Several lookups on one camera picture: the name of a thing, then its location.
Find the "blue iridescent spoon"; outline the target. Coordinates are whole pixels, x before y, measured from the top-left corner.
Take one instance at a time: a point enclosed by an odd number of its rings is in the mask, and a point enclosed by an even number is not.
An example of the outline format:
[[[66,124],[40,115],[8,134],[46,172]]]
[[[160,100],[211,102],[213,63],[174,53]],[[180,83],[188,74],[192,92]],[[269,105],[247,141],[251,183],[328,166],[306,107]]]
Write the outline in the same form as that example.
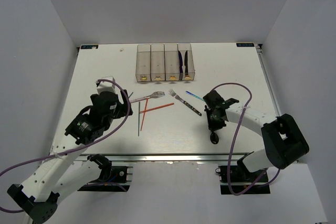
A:
[[[197,95],[195,95],[195,94],[193,94],[193,93],[191,93],[191,92],[189,92],[189,91],[185,91],[185,93],[187,93],[188,95],[191,95],[192,97],[195,97],[195,98],[197,98],[197,99],[199,99],[199,100],[201,100],[201,101],[204,101],[203,98],[201,98],[201,97],[199,97],[199,96],[197,96]]]

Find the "black spoon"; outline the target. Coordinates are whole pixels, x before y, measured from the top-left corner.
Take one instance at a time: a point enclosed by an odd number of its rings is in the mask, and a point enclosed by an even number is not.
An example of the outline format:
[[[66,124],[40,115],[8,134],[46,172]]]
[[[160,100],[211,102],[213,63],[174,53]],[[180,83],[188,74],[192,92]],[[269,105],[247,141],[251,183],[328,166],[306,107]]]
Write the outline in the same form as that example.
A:
[[[210,134],[210,141],[212,144],[218,144],[219,143],[219,137],[216,132],[212,131]]]

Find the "silver fork with holes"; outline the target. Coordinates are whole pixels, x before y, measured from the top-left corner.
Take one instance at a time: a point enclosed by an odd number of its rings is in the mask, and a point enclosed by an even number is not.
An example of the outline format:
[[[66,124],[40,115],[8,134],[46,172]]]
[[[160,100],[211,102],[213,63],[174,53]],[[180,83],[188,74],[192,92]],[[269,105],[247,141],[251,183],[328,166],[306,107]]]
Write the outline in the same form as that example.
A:
[[[186,102],[185,100],[183,100],[177,93],[175,93],[174,90],[169,89],[169,94],[172,97],[174,97],[175,99],[177,99],[178,101],[180,101],[182,104],[184,104],[186,107],[188,107],[190,110],[192,110],[194,113],[196,113],[198,116],[202,116],[202,114],[201,114],[200,111],[198,111],[192,105],[190,105],[188,102]]]

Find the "pink handled fork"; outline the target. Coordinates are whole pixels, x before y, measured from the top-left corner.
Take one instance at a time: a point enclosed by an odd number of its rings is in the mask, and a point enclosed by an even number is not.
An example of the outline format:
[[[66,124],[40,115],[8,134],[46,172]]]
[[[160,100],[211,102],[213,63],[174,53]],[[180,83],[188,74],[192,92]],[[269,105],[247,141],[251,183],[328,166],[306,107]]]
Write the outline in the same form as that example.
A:
[[[144,101],[146,99],[157,99],[157,98],[161,98],[163,96],[165,96],[165,92],[163,92],[163,91],[155,91],[155,92],[153,92],[150,95],[146,95],[144,97],[140,97],[140,98],[136,98],[136,99],[130,100],[130,103],[141,102],[141,101]]]

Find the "black table knife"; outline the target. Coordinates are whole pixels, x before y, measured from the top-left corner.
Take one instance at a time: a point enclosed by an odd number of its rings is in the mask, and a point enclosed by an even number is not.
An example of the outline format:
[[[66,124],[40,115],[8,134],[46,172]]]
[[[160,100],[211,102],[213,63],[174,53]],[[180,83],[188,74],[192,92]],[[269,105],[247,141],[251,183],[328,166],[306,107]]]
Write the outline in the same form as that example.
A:
[[[185,78],[187,78],[189,76],[189,73],[188,73],[188,51],[185,52],[184,54],[184,67],[185,67]]]

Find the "blue iridescent knife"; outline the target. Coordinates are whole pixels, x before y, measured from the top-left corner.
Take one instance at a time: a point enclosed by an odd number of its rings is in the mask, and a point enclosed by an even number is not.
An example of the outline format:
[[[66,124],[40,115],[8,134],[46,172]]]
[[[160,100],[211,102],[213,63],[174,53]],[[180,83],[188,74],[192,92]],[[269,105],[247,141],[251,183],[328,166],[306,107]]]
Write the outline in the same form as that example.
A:
[[[178,60],[179,60],[179,80],[181,81],[183,79],[183,59],[182,59],[182,54],[180,51],[178,51]]]

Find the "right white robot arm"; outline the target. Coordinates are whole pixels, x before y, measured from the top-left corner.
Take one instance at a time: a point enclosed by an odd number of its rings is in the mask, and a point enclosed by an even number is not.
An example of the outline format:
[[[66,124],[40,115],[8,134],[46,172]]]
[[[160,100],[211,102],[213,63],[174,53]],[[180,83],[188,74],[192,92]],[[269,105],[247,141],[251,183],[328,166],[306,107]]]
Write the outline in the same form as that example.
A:
[[[241,180],[254,180],[257,172],[266,168],[285,169],[309,152],[309,145],[291,115],[261,113],[243,106],[237,99],[224,100],[215,90],[203,99],[213,144],[219,142],[215,132],[225,127],[226,122],[236,123],[262,137],[263,149],[251,152],[237,161],[237,175]]]

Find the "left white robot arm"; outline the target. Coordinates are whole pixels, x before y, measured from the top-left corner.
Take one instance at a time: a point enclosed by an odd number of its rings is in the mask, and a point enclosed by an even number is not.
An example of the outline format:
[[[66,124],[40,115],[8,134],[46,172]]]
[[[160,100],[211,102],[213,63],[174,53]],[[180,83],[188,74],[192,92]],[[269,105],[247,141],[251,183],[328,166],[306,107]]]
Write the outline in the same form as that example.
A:
[[[54,146],[37,170],[20,184],[13,184],[8,195],[34,223],[45,223],[69,195],[91,182],[107,183],[112,175],[111,162],[101,154],[90,155],[70,175],[64,173],[86,149],[103,136],[114,119],[132,115],[126,90],[120,95],[113,88],[98,89],[65,129],[65,136]]]

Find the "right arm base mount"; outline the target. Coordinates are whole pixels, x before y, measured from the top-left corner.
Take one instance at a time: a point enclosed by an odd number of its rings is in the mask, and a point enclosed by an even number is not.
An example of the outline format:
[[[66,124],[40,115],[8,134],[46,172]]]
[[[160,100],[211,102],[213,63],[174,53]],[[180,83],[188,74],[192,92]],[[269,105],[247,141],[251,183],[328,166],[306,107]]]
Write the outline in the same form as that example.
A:
[[[219,166],[215,169],[216,175],[219,176],[220,181],[220,193],[222,195],[231,195],[227,182],[227,166]],[[234,192],[238,193],[246,189],[260,174],[262,171],[252,173],[246,177],[239,171],[238,166],[234,165],[230,167],[230,181]],[[246,195],[266,195],[270,194],[269,185],[264,186],[268,182],[268,175],[264,173],[261,179],[253,185],[253,187],[247,191]]]

